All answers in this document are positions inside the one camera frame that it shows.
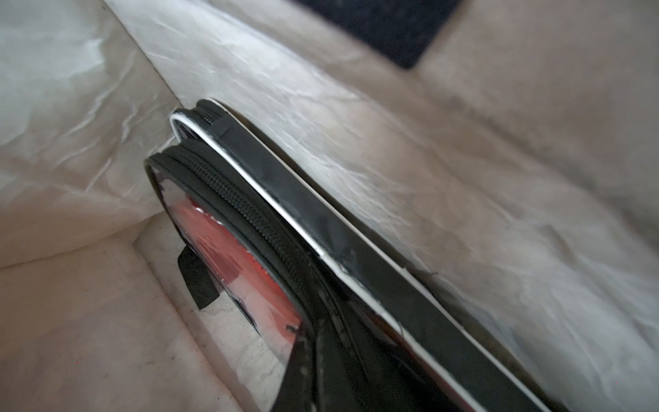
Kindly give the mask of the orange ball paddle case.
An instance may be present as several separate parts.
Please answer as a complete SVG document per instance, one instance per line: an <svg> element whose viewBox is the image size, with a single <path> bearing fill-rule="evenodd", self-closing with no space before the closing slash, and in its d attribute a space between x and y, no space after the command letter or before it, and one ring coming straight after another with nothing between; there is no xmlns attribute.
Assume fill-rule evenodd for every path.
<svg viewBox="0 0 659 412"><path fill-rule="evenodd" d="M401 338L466 411L547 411L528 386L477 343L429 292L328 203L281 156L216 101L170 118L286 221L333 276Z"/></svg>

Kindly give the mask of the cream canvas tote bag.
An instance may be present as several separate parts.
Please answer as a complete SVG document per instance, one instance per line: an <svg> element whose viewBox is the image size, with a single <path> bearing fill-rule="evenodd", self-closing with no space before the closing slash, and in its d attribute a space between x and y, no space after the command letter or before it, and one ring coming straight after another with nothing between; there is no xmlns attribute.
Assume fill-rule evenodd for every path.
<svg viewBox="0 0 659 412"><path fill-rule="evenodd" d="M1 408L266 411L142 163L211 97L545 402L658 408L658 4L463 1L393 65L295 1L1 4Z"/></svg>

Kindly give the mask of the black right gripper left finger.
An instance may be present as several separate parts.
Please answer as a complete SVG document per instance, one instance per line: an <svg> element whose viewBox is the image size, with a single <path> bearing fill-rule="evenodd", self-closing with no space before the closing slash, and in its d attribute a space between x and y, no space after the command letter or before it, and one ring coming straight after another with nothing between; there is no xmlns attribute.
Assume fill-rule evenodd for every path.
<svg viewBox="0 0 659 412"><path fill-rule="evenodd" d="M271 412L313 411L315 396L314 348L304 334L298 334L288 360L280 391Z"/></svg>

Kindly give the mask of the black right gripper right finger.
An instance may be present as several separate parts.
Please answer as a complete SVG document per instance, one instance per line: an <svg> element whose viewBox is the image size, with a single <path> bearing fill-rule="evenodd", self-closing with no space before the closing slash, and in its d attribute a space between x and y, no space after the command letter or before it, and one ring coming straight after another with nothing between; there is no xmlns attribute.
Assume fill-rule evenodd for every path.
<svg viewBox="0 0 659 412"><path fill-rule="evenodd" d="M377 348L367 332L359 328L348 333L344 345L336 329L322 322L316 340L317 405L321 411L379 411L381 403L372 384Z"/></svg>

